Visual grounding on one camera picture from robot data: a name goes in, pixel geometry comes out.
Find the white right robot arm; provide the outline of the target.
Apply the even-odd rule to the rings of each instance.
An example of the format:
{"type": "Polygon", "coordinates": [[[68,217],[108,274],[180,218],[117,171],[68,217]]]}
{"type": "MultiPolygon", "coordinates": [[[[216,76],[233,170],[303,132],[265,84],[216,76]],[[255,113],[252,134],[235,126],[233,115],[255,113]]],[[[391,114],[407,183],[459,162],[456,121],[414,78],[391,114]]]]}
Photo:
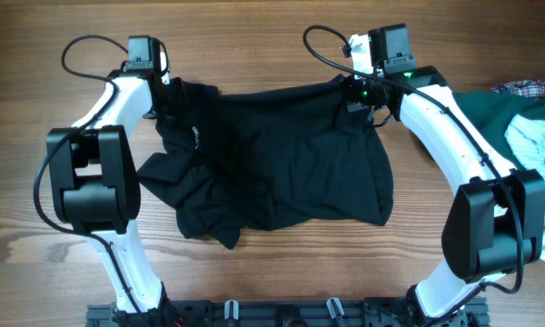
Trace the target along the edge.
{"type": "Polygon", "coordinates": [[[542,251],[544,179],[494,150],[434,67],[354,78],[348,99],[387,107],[426,147],[454,194],[441,234],[443,259],[408,290],[407,324],[446,322],[489,288],[518,292],[525,265],[542,251]]]}

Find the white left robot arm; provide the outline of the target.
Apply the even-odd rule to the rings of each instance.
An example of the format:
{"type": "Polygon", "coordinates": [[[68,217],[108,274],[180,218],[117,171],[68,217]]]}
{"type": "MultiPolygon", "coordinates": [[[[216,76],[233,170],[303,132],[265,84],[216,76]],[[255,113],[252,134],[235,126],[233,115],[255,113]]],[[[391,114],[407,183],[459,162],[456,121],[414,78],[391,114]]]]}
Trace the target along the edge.
{"type": "Polygon", "coordinates": [[[93,108],[46,138],[39,173],[49,173],[55,228],[86,239],[114,287],[122,324],[158,320],[167,306],[138,232],[140,184],[128,138],[165,98],[166,69],[116,70],[93,108]]]}

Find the black polo shirt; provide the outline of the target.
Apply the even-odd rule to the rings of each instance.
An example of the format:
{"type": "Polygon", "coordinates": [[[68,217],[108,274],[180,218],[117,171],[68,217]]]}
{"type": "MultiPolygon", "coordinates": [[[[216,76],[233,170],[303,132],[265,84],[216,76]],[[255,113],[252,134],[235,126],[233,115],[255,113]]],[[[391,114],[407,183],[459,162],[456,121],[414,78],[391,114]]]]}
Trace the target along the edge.
{"type": "Polygon", "coordinates": [[[273,231],[312,218],[388,222],[393,179],[364,110],[350,111],[351,79],[256,94],[222,94],[174,78],[156,119],[163,150],[138,170],[174,208],[183,236],[233,248],[244,228],[273,231]]]}

